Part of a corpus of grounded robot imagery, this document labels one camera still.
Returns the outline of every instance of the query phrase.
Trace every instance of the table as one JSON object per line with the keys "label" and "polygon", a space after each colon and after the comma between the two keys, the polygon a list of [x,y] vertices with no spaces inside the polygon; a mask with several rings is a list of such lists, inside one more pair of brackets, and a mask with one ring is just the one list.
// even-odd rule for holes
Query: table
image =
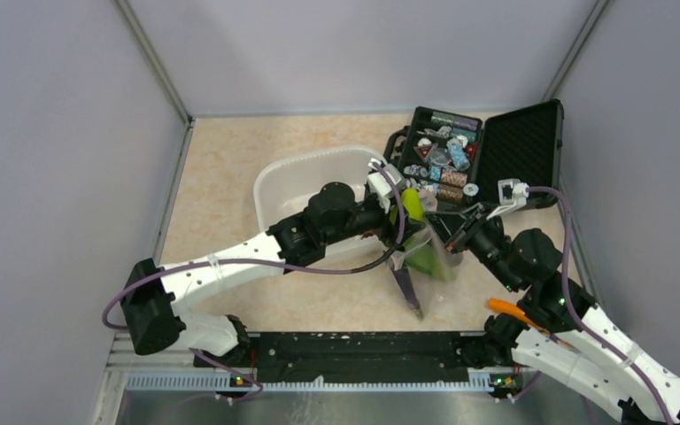
{"label": "table", "polygon": [[[466,113],[485,120],[492,114]],[[411,114],[306,115],[197,119],[162,252],[162,263],[198,258],[259,232],[252,187],[276,160],[348,143],[382,152]],[[504,218],[515,236],[541,228],[561,247],[564,230],[556,207]],[[379,254],[337,268],[366,264]],[[569,275],[577,282],[572,261]],[[454,282],[420,282],[425,314],[408,310],[386,267],[353,276],[292,273],[247,283],[201,303],[198,311],[234,314],[250,331],[480,330],[491,298],[516,301],[478,260],[465,253]]]}

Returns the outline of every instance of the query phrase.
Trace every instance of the orange handle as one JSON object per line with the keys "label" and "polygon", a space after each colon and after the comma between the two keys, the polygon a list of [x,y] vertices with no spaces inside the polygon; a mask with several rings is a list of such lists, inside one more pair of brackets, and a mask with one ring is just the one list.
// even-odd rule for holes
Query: orange handle
{"label": "orange handle", "polygon": [[515,317],[515,319],[519,319],[520,321],[524,321],[525,323],[528,323],[533,328],[545,330],[545,329],[541,328],[540,326],[538,326],[536,323],[533,323],[533,321],[531,319],[528,319],[528,317],[525,316],[525,312],[520,307],[518,307],[517,305],[514,305],[512,303],[507,303],[503,299],[489,298],[488,307],[496,313],[506,313],[506,314],[509,314],[510,316]]}

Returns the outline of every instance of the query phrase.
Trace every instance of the white plastic bin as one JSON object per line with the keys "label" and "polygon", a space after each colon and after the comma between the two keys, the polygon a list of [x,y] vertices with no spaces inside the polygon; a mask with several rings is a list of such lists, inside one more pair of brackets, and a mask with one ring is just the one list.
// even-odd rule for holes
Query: white plastic bin
{"label": "white plastic bin", "polygon": [[[254,182],[254,203],[261,230],[279,220],[302,211],[309,197],[329,182],[343,182],[353,189],[356,201],[364,196],[368,161],[383,160],[382,154],[366,146],[349,144],[287,158],[267,166]],[[375,237],[360,236],[335,243],[327,248],[322,265],[345,261],[370,252],[381,252],[383,245]]]}

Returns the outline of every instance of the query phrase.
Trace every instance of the wall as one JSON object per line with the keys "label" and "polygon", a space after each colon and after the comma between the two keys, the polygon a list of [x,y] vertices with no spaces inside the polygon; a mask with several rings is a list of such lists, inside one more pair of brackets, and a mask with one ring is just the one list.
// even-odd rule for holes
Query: wall
{"label": "wall", "polygon": [[540,100],[592,0],[131,0],[194,115]]}
{"label": "wall", "polygon": [[559,98],[563,179],[599,291],[680,375],[680,2],[616,2]]}
{"label": "wall", "polygon": [[110,1],[0,1],[0,424],[88,422],[182,132]]}

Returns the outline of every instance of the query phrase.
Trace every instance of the black case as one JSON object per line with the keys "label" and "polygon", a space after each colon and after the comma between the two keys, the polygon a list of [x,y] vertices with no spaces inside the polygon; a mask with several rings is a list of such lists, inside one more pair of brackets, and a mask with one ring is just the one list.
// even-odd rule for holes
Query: black case
{"label": "black case", "polygon": [[[475,139],[475,157],[466,170],[468,182],[478,185],[475,197],[463,197],[453,204],[440,201],[441,210],[458,209],[476,202],[498,204],[497,182],[503,179],[520,179],[529,186],[559,186],[561,130],[564,108],[558,99],[527,108],[497,115],[482,122],[479,119],[419,106],[413,113],[411,125],[390,137],[384,157],[398,170],[409,165],[426,166],[414,148],[424,128],[438,129],[441,124],[432,122],[434,112],[478,121]],[[419,181],[427,179],[404,174]],[[556,204],[556,198],[544,193],[531,193],[527,209],[546,208]]]}

